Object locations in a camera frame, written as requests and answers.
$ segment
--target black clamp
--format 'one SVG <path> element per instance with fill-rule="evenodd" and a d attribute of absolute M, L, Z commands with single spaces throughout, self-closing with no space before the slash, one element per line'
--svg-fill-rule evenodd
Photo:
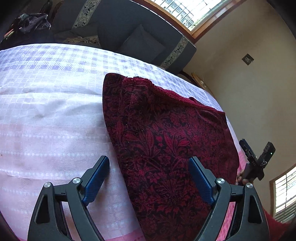
<path fill-rule="evenodd" d="M 87 210 L 109 173 L 109 159 L 101 156 L 93 168 L 64 185 L 44 184 L 35 205 L 28 241 L 72 240 L 62 202 L 68 202 L 81 241 L 104 241 Z M 230 185 L 205 169 L 197 157 L 189 159 L 189 171 L 202 199 L 212 207 L 194 241 L 215 241 L 224 222 L 229 202 L 236 202 L 227 240 L 269 241 L 266 217 L 251 183 Z"/>
<path fill-rule="evenodd" d="M 266 167 L 269 160 L 276 151 L 273 144 L 268 142 L 263 150 L 263 153 L 258 159 L 245 139 L 240 140 L 239 145 L 244 150 L 244 153 L 246 154 L 249 161 L 244 169 L 242 180 L 247 179 L 250 182 L 253 182 L 257 177 L 259 180 L 262 180 L 264 177 L 263 169 Z"/>
<path fill-rule="evenodd" d="M 68 184 L 44 184 L 35 205 L 28 241 L 72 240 L 62 202 L 68 202 L 81 241 L 104 241 L 96 228 L 87 205 L 93 202 L 110 169 L 109 159 L 101 156 L 93 168 Z"/>
<path fill-rule="evenodd" d="M 228 205 L 235 202 L 234 214 L 225 240 L 269 241 L 269 229 L 261 202 L 251 183 L 231 185 L 205 169 L 197 157 L 189 159 L 189 172 L 204 202 L 211 205 L 201 231 L 194 241 L 215 241 L 223 225 Z"/>

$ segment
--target window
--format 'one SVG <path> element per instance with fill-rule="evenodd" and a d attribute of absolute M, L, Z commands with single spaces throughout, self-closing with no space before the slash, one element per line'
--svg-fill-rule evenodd
<path fill-rule="evenodd" d="M 229 12 L 246 0 L 132 0 L 164 18 L 196 43 Z"/>
<path fill-rule="evenodd" d="M 296 165 L 271 182 L 274 218 L 283 223 L 288 222 L 296 211 Z"/>
<path fill-rule="evenodd" d="M 230 0 L 152 0 L 168 11 L 190 31 Z"/>

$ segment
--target finger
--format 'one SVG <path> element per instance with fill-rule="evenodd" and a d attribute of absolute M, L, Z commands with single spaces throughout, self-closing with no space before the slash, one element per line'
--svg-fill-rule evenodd
<path fill-rule="evenodd" d="M 246 185 L 248 182 L 249 182 L 248 179 L 244 179 L 244 180 L 242 181 L 243 185 Z"/>
<path fill-rule="evenodd" d="M 241 172 L 237 175 L 237 178 L 242 177 L 243 173 L 244 173 L 244 171 L 241 171 Z"/>

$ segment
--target red floral fabric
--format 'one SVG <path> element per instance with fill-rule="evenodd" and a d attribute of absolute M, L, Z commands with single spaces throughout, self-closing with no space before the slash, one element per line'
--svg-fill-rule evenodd
<path fill-rule="evenodd" d="M 188 172 L 197 156 L 228 183 L 239 157 L 224 112 L 164 90 L 148 79 L 107 74 L 105 123 L 147 241 L 193 240 L 210 207 Z"/>

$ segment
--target wooden window frame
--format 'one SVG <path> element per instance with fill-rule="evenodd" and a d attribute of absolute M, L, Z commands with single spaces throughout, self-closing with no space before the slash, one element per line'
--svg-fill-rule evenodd
<path fill-rule="evenodd" d="M 246 0 L 231 0 L 221 9 L 216 11 L 202 24 L 198 24 L 192 31 L 186 28 L 178 19 L 163 9 L 161 6 L 150 0 L 132 0 L 149 10 L 155 12 L 157 15 L 165 19 L 177 30 L 179 30 L 186 38 L 188 38 L 193 44 L 195 44 L 202 36 L 204 36 L 213 26 L 215 26 L 222 18 L 229 14 L 232 10 L 237 8 L 240 4 Z"/>
<path fill-rule="evenodd" d="M 296 164 L 294 164 L 291 168 L 289 168 L 288 170 L 286 170 L 285 172 L 283 172 L 282 174 L 280 174 L 276 178 L 269 181 L 269 187 L 270 187 L 270 214 L 273 217 L 276 214 L 276 212 L 275 212 L 275 210 L 276 210 L 276 197 L 275 197 L 276 185 L 275 185 L 275 181 L 277 179 L 279 179 L 280 177 L 282 177 L 283 175 L 286 175 L 289 171 L 291 171 L 295 167 L 296 167 Z"/>

